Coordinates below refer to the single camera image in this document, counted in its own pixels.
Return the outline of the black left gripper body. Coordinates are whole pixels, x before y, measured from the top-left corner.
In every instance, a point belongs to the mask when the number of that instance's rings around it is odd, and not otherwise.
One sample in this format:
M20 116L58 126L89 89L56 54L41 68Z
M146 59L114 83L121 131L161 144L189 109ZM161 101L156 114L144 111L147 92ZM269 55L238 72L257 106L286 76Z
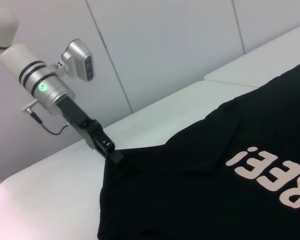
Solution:
M104 158L114 157L115 144L96 119L90 118L69 96L58 102L57 107L91 149L97 150Z

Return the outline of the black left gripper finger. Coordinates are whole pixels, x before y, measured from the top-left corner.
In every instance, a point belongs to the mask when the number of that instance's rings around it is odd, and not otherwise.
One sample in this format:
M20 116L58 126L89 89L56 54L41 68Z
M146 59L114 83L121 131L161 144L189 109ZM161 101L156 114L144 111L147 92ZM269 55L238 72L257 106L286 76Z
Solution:
M112 162L115 165L118 165L123 159L124 155L121 153L120 150L117 149L111 149L106 154L106 159Z

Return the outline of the black shirt with FREE print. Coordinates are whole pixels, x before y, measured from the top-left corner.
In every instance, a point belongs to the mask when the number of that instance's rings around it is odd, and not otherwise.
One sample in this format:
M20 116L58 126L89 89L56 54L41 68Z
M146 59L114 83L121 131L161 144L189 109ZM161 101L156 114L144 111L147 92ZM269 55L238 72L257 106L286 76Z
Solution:
M300 240L300 64L106 160L99 240Z

